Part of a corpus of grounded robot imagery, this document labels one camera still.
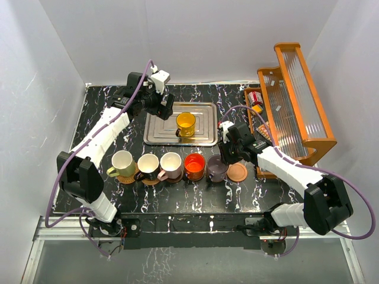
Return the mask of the black mug white inside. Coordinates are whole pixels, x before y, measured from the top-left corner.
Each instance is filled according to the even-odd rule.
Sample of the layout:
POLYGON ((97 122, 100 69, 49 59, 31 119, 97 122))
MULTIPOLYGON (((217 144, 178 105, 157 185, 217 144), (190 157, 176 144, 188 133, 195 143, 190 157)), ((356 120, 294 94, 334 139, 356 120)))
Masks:
POLYGON ((138 161, 138 172, 134 175, 135 181, 155 180, 160 172, 159 159, 154 154, 144 154, 138 161))

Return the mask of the dark brown wooden coaster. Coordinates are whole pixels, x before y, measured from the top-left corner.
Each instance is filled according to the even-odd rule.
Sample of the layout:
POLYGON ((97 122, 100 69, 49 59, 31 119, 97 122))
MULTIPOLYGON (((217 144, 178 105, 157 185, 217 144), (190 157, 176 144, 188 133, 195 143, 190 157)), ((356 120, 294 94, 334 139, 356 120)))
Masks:
POLYGON ((184 173, 181 173, 181 175, 179 175, 177 178, 175 179, 167 178, 165 181, 168 183, 178 183, 183 179, 183 177, 184 177, 184 173))

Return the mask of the woven rattan coaster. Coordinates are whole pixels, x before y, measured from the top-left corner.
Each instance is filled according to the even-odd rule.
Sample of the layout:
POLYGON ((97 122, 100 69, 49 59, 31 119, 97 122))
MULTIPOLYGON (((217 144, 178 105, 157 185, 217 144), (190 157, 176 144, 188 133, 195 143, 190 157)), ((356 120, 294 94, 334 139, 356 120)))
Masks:
POLYGON ((148 186, 157 185, 160 182, 160 180, 157 177, 154 176, 147 176, 142 180, 142 183, 148 186))
POLYGON ((134 171, 134 173, 132 175, 130 175, 130 176, 121 176, 121 175, 118 175, 116 177, 116 179, 120 183, 125 184, 125 185, 132 184, 132 183, 134 183, 136 181, 135 178, 134 178, 134 176, 137 174, 138 171, 139 171, 138 168, 136 168, 135 171, 134 171))

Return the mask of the cream yellow mug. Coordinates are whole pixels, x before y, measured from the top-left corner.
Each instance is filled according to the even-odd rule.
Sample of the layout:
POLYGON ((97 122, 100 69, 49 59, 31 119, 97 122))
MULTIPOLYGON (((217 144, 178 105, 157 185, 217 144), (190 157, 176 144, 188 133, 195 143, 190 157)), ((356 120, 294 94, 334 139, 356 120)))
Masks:
POLYGON ((107 170, 107 175, 111 178, 117 176, 130 177, 134 175, 136 165, 133 156, 129 151, 120 150, 111 159, 112 166, 107 170))

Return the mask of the pink mug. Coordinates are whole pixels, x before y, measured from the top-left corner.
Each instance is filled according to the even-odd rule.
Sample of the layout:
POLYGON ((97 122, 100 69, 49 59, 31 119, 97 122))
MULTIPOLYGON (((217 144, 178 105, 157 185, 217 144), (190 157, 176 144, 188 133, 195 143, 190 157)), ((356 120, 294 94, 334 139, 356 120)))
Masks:
POLYGON ((175 179, 182 173, 182 159, 179 154, 174 152, 165 153, 160 158, 160 169, 158 179, 160 181, 167 178, 175 179))

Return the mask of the orange red mug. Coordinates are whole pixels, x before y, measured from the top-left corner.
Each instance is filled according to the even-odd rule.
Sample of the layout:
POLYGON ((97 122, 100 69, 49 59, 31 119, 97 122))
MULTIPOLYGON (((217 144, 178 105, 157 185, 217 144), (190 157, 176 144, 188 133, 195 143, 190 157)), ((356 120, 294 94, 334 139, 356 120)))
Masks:
POLYGON ((201 154, 192 153, 184 159, 184 176, 187 180, 197 181, 203 178, 205 158, 201 154))

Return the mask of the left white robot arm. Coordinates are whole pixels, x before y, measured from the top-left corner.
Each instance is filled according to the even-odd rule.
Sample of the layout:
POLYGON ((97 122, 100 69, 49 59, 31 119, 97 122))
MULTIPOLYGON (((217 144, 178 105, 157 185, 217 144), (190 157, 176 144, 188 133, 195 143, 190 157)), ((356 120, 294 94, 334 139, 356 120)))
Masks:
POLYGON ((121 232, 121 214, 103 192, 98 167, 113 141, 142 111, 162 120, 172 115, 174 96, 162 100, 169 80, 169 73, 163 70, 153 70, 151 76, 131 72, 127 84, 114 92, 87 136, 70 152, 63 151, 57 157, 59 188, 83 205, 90 225, 110 236, 121 232))

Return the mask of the lilac mug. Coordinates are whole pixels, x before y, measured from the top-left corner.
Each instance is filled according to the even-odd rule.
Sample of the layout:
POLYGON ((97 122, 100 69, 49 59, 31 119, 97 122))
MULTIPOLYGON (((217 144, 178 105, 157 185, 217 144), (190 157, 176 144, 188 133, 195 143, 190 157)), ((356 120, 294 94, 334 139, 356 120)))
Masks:
POLYGON ((229 166, 225 164, 220 154, 212 155, 207 160, 206 177, 210 182, 219 183, 225 180, 229 166))

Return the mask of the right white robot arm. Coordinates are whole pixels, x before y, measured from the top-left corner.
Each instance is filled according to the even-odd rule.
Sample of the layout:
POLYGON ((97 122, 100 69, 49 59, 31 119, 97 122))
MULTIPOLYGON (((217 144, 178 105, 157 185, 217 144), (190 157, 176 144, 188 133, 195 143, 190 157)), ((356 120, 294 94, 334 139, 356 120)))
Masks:
POLYGON ((315 169, 305 169, 298 161, 278 154, 275 147, 258 141, 244 123, 230 121, 219 124, 220 140, 217 143, 221 158, 226 164, 241 160, 261 167, 293 188, 303 198, 302 203, 278 203, 264 212, 255 223, 272 235, 285 227, 309 227, 325 235, 349 218, 354 210, 343 181, 315 169))

